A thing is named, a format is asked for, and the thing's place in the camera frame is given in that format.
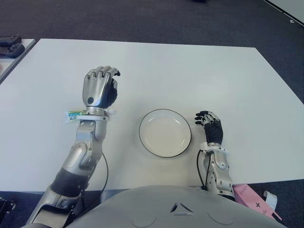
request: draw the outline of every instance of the plate rim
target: plate rim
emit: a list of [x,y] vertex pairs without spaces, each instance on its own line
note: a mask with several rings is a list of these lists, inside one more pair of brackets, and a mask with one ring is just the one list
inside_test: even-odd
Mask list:
[[[142,141],[142,139],[141,139],[141,134],[140,134],[140,129],[141,129],[142,122],[143,122],[144,118],[145,118],[148,114],[150,114],[150,113],[152,113],[152,112],[155,112],[155,111],[158,111],[158,110],[168,110],[168,111],[171,111],[171,112],[176,113],[177,115],[180,115],[180,116],[186,121],[186,123],[187,123],[187,125],[188,125],[188,127],[189,127],[189,130],[190,130],[190,140],[189,140],[189,143],[188,143],[187,147],[186,147],[182,152],[180,152],[180,153],[177,154],[177,155],[174,155],[174,156],[171,156],[171,157],[159,156],[159,155],[157,155],[157,154],[152,153],[151,151],[149,151],[149,150],[144,146],[144,144],[143,144],[143,141]],[[154,110],[148,112],[148,113],[142,118],[141,123],[139,124],[138,135],[139,135],[139,139],[140,139],[140,141],[141,141],[143,147],[144,147],[148,152],[150,152],[151,154],[153,154],[153,155],[155,155],[155,156],[157,156],[157,157],[160,157],[160,158],[174,158],[174,157],[177,157],[177,156],[181,155],[182,153],[184,153],[184,152],[186,151],[186,149],[188,149],[188,147],[190,146],[191,140],[192,140],[192,131],[191,131],[190,125],[189,125],[189,123],[187,122],[187,120],[186,120],[181,114],[179,114],[178,112],[173,111],[173,110],[171,110],[171,109],[167,109],[167,108],[158,108],[158,109],[154,109]]]

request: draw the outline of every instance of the silver robot hand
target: silver robot hand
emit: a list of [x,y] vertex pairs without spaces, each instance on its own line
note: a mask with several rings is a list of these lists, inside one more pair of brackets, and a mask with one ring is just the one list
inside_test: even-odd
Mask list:
[[85,76],[82,99],[86,107],[107,108],[117,97],[117,82],[113,76],[119,76],[116,68],[110,66],[90,70]]
[[86,74],[82,96],[86,109],[84,115],[78,116],[76,140],[27,224],[40,223],[51,228],[64,226],[102,156],[108,121],[105,109],[117,98],[117,82],[113,76],[119,75],[119,71],[110,66],[100,66]]

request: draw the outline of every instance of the robot forearm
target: robot forearm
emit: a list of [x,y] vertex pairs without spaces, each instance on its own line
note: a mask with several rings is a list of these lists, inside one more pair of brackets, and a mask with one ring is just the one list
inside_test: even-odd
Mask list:
[[223,130],[219,118],[212,112],[202,111],[196,114],[199,120],[196,124],[203,125],[207,142],[200,146],[205,154],[204,168],[206,170],[206,188],[215,194],[234,200],[232,180],[229,176],[229,164],[226,158],[227,150],[221,146]]
[[86,110],[84,115],[78,116],[80,124],[76,140],[27,224],[42,223],[52,228],[63,227],[71,209],[78,202],[80,192],[87,188],[102,156],[102,142],[109,119],[104,109],[117,97],[117,83],[112,79],[114,75],[119,75],[118,70],[106,66],[93,69],[85,76],[83,101]]

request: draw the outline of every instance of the black object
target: black object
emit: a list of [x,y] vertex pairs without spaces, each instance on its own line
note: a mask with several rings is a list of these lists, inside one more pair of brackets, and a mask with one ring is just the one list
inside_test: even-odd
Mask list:
[[228,196],[228,195],[220,195],[220,196],[225,197],[228,200],[236,201],[236,199],[233,196]]
[[11,46],[21,42],[21,36],[16,34],[11,37],[0,37],[0,46]]
[[24,52],[25,48],[22,44],[14,44],[10,47],[0,47],[0,57],[17,58]]
[[201,185],[202,185],[201,189],[206,190],[207,188],[206,188],[205,183],[203,182],[203,179],[202,179],[201,174],[200,174],[200,168],[199,168],[199,157],[200,157],[199,155],[200,155],[200,152],[201,152],[201,150],[199,150],[198,156],[196,157],[196,168],[198,170],[199,179],[200,179],[200,182],[201,182]]
[[88,180],[88,176],[76,175],[61,168],[51,185],[51,189],[59,195],[76,197],[81,190],[87,188]]
[[222,144],[223,130],[220,120],[204,125],[207,143]]
[[2,223],[4,216],[14,210],[16,204],[14,201],[7,201],[0,197],[0,224]]
[[117,98],[117,89],[114,88],[114,79],[112,79],[111,84],[106,84],[104,87],[104,94],[105,96],[103,97],[103,99],[100,102],[100,105],[98,106],[99,108],[108,108],[110,107],[114,101]]
[[[199,113],[196,113],[197,117],[195,117],[194,119],[200,121],[196,121],[195,124],[200,124],[204,127],[207,143],[213,142],[213,143],[222,144],[223,141],[222,124],[220,120],[214,119],[208,113],[209,113],[208,111],[201,111]],[[207,115],[211,119],[213,119],[210,123],[204,123],[204,121],[206,121],[205,117]]]

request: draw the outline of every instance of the white plate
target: white plate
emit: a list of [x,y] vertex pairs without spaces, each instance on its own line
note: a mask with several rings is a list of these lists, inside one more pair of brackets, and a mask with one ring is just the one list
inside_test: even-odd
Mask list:
[[180,114],[168,109],[157,109],[142,119],[139,137],[148,151],[169,158],[187,149],[191,130]]

